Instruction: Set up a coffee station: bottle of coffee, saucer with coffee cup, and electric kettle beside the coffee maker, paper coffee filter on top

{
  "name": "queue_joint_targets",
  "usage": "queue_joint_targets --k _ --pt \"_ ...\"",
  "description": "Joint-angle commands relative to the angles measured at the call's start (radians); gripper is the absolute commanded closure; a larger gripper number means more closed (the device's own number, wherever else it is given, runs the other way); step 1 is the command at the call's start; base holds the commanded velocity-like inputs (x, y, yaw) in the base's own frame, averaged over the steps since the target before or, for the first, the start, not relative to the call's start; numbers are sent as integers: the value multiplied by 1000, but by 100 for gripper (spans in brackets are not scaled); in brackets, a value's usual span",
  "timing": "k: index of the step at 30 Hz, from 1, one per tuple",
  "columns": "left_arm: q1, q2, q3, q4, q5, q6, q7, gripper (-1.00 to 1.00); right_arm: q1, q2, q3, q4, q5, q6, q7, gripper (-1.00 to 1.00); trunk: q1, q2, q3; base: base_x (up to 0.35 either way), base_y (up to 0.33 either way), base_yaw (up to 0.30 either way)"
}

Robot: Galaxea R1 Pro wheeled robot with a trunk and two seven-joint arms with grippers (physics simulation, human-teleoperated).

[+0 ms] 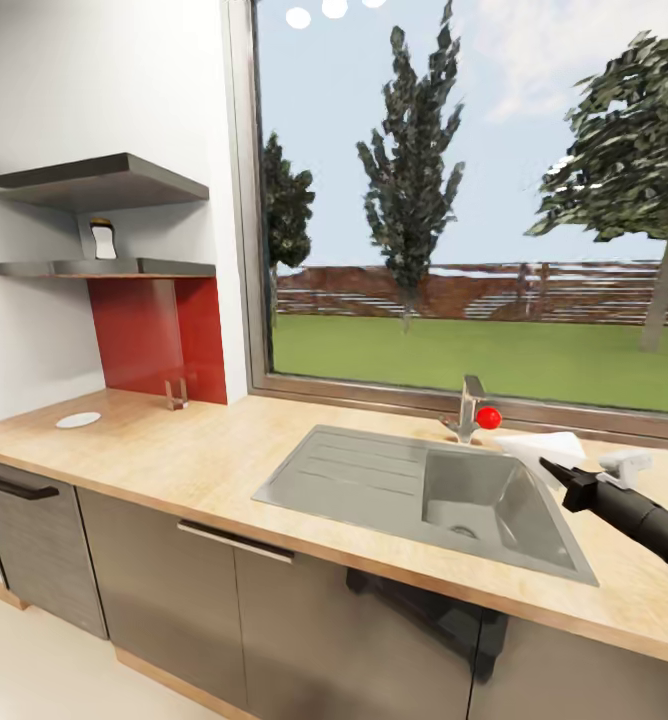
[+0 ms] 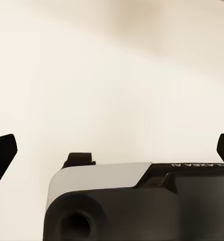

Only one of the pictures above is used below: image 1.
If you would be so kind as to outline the bottle of coffee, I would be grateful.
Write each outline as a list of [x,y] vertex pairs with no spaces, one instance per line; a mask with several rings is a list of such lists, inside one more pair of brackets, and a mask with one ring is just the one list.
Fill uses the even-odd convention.
[[93,219],[89,225],[96,242],[95,259],[119,259],[115,249],[115,228],[109,219]]

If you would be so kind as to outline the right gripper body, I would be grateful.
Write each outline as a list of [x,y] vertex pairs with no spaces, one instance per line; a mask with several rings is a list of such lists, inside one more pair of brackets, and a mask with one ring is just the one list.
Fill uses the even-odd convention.
[[634,489],[599,481],[596,474],[574,478],[568,484],[562,506],[571,513],[588,509],[636,542],[638,526],[656,508],[663,508]]

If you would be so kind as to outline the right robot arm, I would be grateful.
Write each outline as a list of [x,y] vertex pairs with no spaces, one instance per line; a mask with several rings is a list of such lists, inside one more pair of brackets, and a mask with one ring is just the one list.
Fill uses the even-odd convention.
[[592,511],[668,564],[668,509],[632,489],[637,472],[653,466],[651,455],[647,448],[601,454],[599,465],[606,471],[598,473],[544,457],[539,462],[567,488],[563,507],[571,513]]

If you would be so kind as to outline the paper coffee filter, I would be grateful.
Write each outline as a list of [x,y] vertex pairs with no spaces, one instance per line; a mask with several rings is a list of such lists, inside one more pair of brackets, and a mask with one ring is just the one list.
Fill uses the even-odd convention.
[[540,457],[572,469],[587,457],[581,443],[573,433],[537,433],[491,438],[503,451],[520,459],[540,477],[549,488],[559,492],[563,484],[539,462]]

